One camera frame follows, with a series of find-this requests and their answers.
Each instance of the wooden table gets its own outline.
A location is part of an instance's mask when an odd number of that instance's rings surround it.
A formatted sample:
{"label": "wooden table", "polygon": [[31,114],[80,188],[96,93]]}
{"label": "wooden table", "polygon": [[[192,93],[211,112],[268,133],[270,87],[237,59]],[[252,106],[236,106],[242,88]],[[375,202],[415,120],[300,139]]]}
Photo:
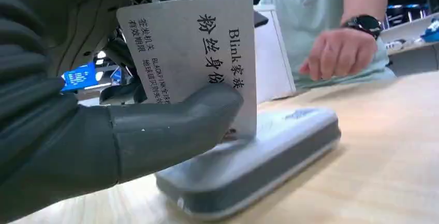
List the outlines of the wooden table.
{"label": "wooden table", "polygon": [[[439,223],[439,73],[316,89],[260,111],[305,106],[336,110],[339,148],[222,223]],[[167,203],[147,176],[15,223],[198,222]]]}

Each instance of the white card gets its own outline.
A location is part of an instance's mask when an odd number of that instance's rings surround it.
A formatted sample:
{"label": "white card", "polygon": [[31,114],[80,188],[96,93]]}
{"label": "white card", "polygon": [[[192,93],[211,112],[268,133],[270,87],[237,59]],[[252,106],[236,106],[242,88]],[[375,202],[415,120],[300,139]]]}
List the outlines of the white card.
{"label": "white card", "polygon": [[124,7],[118,20],[148,97],[181,102],[209,83],[244,98],[232,129],[256,133],[253,0],[173,0]]}

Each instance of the card reader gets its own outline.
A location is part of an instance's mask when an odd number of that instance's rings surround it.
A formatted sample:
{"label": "card reader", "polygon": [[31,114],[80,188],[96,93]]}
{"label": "card reader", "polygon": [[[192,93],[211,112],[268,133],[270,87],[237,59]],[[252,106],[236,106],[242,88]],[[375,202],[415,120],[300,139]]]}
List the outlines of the card reader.
{"label": "card reader", "polygon": [[328,109],[258,116],[251,140],[236,140],[155,174],[185,213],[220,220],[248,207],[336,146],[338,118]]}

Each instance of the blue screen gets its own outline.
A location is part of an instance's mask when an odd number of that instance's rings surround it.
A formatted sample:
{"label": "blue screen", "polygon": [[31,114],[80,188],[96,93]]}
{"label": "blue screen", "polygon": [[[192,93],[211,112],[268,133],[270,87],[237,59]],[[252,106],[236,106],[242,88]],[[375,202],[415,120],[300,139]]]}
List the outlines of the blue screen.
{"label": "blue screen", "polygon": [[110,78],[115,81],[116,83],[121,83],[121,79],[122,79],[122,72],[119,69],[115,70],[113,72],[113,74],[111,74]]}
{"label": "blue screen", "polygon": [[93,62],[64,73],[63,78],[66,83],[61,91],[74,91],[98,84]]}

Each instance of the black watch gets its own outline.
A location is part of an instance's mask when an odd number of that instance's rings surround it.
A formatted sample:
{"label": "black watch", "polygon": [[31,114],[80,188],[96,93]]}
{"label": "black watch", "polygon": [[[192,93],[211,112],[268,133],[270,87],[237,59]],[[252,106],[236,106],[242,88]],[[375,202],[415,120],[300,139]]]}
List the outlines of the black watch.
{"label": "black watch", "polygon": [[342,27],[352,28],[372,35],[375,40],[378,39],[383,28],[381,22],[373,16],[362,15],[353,17],[348,20]]}

